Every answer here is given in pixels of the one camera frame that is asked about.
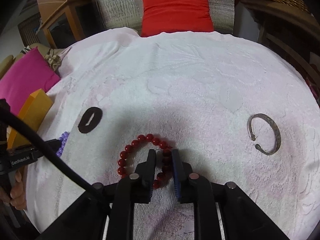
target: pink pillow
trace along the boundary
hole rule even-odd
[[[0,80],[0,99],[5,98],[11,113],[18,115],[31,93],[38,89],[48,92],[59,80],[36,47],[14,63]]]

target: yellow box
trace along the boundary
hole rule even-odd
[[[32,130],[37,132],[52,105],[52,100],[42,89],[39,89],[33,92],[25,101],[18,114],[18,118],[23,120],[23,122],[30,126]],[[8,149],[25,144],[30,144],[30,142],[16,130],[11,129],[8,137]]]

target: red cushion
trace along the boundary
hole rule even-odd
[[[18,115],[31,93],[40,88],[48,92],[59,80],[35,47],[15,62],[0,80],[0,98],[5,98],[11,113]]]
[[[142,0],[142,37],[161,32],[213,32],[208,0]]]

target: human hand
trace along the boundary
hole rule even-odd
[[[0,199],[5,203],[11,203],[17,210],[23,210],[27,206],[26,194],[23,189],[22,175],[20,171],[16,172],[15,175],[16,184],[12,187],[10,191],[11,198],[5,193],[5,191],[0,187]]]

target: metal screw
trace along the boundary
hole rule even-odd
[[[130,179],[139,179],[139,174],[138,173],[131,173],[130,175],[129,175],[129,178]]]
[[[197,173],[190,173],[190,174],[189,174],[189,178],[190,178],[190,179],[198,179],[198,178],[199,178],[199,174],[197,174]]]
[[[103,187],[103,184],[101,182],[96,182],[92,184],[92,187],[95,189],[101,189]]]
[[[230,189],[234,189],[237,187],[237,184],[234,183],[233,181],[229,181],[229,182],[227,182],[227,187]]]

